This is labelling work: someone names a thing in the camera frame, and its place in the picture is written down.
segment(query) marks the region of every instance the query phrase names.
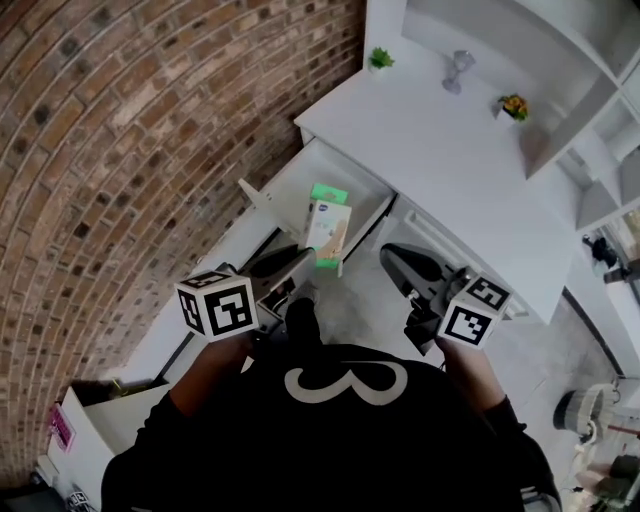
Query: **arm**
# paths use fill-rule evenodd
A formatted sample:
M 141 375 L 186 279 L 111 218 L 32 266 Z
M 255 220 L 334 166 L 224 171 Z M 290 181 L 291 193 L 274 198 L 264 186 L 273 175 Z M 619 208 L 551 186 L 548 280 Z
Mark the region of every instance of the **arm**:
M 523 432 L 525 425 L 518 423 L 486 354 L 443 339 L 436 343 L 444 353 L 447 374 L 495 431 L 515 485 L 535 487 L 559 503 L 549 463 L 540 446 Z
M 171 401 L 182 414 L 193 416 L 221 381 L 240 373 L 250 352 L 251 341 L 246 334 L 210 343 L 171 389 Z
M 444 353 L 447 374 L 478 412 L 499 405 L 507 397 L 482 350 L 444 339 L 436 343 Z
M 251 350 L 247 335 L 210 343 L 169 393 L 151 409 L 136 443 L 117 455 L 102 481 L 102 510 L 156 510 L 175 482 L 167 466 L 191 463 L 193 416 L 228 377 L 237 375 Z

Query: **hand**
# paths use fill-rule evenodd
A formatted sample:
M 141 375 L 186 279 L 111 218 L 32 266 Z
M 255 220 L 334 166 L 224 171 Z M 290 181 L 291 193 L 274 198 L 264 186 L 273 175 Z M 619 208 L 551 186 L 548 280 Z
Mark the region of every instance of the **hand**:
M 251 333 L 242 333 L 209 343 L 202 350 L 201 355 L 217 367 L 242 366 L 247 356 L 251 355 L 252 349 Z

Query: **black shirt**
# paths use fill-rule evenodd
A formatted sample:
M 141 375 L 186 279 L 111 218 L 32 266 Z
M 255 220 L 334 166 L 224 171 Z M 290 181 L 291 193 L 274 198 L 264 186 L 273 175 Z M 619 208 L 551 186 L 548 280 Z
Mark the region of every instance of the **black shirt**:
M 553 492 L 506 400 L 476 414 L 444 372 L 361 347 L 264 358 L 193 418 L 169 395 L 103 480 L 103 511 L 523 510 Z

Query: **small potted plant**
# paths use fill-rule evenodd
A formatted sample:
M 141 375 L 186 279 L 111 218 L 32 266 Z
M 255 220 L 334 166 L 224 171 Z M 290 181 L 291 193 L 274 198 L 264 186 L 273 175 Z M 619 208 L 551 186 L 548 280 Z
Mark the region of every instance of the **small potted plant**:
M 498 100 L 498 105 L 500 109 L 496 119 L 507 127 L 515 122 L 522 123 L 529 117 L 527 100 L 517 94 L 503 96 Z
M 378 46 L 373 49 L 371 57 L 369 57 L 369 71 L 371 71 L 373 75 L 379 75 L 384 68 L 393 66 L 394 62 L 389 52 Z

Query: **open drawer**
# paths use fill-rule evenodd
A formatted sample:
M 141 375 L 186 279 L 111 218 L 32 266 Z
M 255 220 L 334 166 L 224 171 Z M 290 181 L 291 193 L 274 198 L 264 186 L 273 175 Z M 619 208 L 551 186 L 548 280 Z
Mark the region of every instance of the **open drawer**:
M 344 260 L 391 204 L 395 192 L 362 167 L 318 139 L 309 142 L 258 192 L 238 182 L 258 210 L 298 240 L 304 229 L 309 196 L 315 183 L 349 192 L 351 218 L 342 250 Z

